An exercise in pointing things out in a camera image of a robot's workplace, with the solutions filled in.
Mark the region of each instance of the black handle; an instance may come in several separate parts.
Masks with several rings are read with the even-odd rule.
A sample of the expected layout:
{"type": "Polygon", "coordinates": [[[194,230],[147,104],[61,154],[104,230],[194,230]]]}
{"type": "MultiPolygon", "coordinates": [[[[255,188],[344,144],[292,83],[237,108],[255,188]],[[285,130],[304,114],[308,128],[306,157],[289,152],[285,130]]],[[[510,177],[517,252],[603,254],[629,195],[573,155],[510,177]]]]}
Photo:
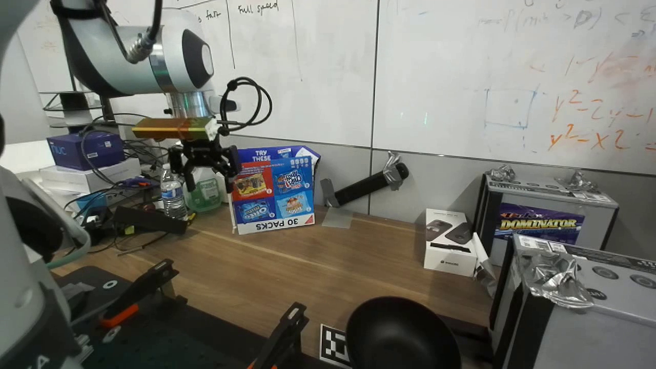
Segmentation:
{"type": "MultiPolygon", "coordinates": [[[[409,170],[407,170],[405,164],[397,161],[393,165],[396,165],[396,170],[397,170],[397,174],[401,178],[407,178],[409,170]]],[[[339,201],[339,205],[344,205],[344,202],[351,202],[355,199],[366,196],[366,195],[370,195],[370,193],[376,193],[379,188],[386,188],[387,185],[390,185],[387,177],[382,170],[382,172],[376,172],[376,174],[370,174],[370,177],[366,177],[366,178],[362,178],[362,181],[358,181],[358,182],[355,182],[355,185],[351,185],[346,188],[336,190],[335,199],[339,201]]]]}

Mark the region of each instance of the black bowl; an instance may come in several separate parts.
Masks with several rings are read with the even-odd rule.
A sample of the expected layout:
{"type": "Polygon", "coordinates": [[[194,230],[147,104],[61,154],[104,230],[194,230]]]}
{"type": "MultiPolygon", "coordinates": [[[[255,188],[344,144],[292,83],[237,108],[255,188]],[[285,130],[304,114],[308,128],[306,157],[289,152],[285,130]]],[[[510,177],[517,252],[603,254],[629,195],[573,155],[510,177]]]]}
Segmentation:
{"type": "Polygon", "coordinates": [[[439,315],[401,297],[377,297],[349,317],[355,369],[460,369],[460,348],[439,315]]]}

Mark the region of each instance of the wooden tabletop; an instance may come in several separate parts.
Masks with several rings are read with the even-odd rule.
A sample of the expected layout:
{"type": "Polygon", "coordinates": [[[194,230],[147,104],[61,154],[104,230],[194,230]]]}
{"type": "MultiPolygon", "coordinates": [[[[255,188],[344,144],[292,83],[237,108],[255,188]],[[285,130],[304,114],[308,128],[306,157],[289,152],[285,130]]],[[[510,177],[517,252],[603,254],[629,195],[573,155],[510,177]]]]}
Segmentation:
{"type": "MultiPolygon", "coordinates": [[[[294,302],[308,306],[304,350],[314,357],[320,324],[344,328],[358,303],[379,296],[407,297],[480,328],[488,321],[491,299],[483,287],[420,267],[420,232],[412,226],[356,215],[351,230],[314,226],[253,236],[230,230],[228,210],[222,210],[198,217],[184,236],[166,236],[126,254],[97,252],[58,272],[93,264],[136,279],[173,259],[180,270],[177,294],[257,334],[269,336],[294,302]]],[[[125,240],[120,248],[147,237],[125,240]]]]}

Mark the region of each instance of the blue object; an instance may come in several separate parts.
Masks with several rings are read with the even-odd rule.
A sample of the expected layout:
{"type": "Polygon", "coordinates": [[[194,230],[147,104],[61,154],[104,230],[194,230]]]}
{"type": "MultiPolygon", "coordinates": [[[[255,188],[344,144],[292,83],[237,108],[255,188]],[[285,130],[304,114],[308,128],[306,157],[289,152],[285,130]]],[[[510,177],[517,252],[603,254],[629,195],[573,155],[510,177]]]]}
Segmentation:
{"type": "Polygon", "coordinates": [[[241,172],[258,169],[258,196],[234,188],[237,233],[314,226],[314,172],[320,155],[306,145],[239,149],[241,172]]]}
{"type": "Polygon", "coordinates": [[[276,217],[275,202],[270,199],[237,202],[234,210],[239,223],[265,222],[265,219],[276,217]]]}
{"type": "Polygon", "coordinates": [[[93,165],[81,155],[81,135],[55,135],[48,138],[49,152],[58,165],[88,170],[93,165],[113,165],[125,159],[125,144],[118,135],[106,132],[87,132],[83,133],[83,154],[93,165]]]}
{"type": "Polygon", "coordinates": [[[320,159],[320,154],[306,148],[306,145],[278,145],[278,148],[246,148],[237,149],[239,161],[275,161],[283,157],[301,157],[301,155],[314,155],[320,159]]]}

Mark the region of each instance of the car battery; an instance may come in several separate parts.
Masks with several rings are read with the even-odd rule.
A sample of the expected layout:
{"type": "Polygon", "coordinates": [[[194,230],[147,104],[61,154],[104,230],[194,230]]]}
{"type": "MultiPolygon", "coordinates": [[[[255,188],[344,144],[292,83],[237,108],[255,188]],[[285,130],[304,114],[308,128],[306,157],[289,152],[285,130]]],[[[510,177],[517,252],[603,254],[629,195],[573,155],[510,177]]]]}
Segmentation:
{"type": "Polygon", "coordinates": [[[514,232],[580,248],[605,248],[618,210],[608,195],[593,187],[566,187],[554,178],[500,172],[483,174],[474,215],[474,230],[493,267],[503,264],[514,232]]]}
{"type": "Polygon", "coordinates": [[[83,154],[81,155],[81,135],[55,135],[48,138],[49,152],[58,165],[91,170],[101,165],[113,165],[125,159],[125,144],[118,135],[106,132],[87,132],[83,133],[83,154]]]}

